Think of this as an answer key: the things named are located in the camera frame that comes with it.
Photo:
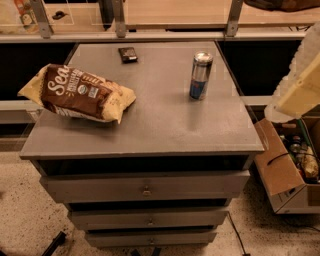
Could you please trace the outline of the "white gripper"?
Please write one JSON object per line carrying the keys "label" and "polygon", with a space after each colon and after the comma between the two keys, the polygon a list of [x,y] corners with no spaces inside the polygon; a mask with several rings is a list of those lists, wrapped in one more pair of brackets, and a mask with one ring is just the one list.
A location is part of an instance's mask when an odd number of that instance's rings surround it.
{"label": "white gripper", "polygon": [[295,53],[289,73],[276,87],[264,109],[265,118],[274,123],[299,119],[320,104],[320,23],[306,33]]}

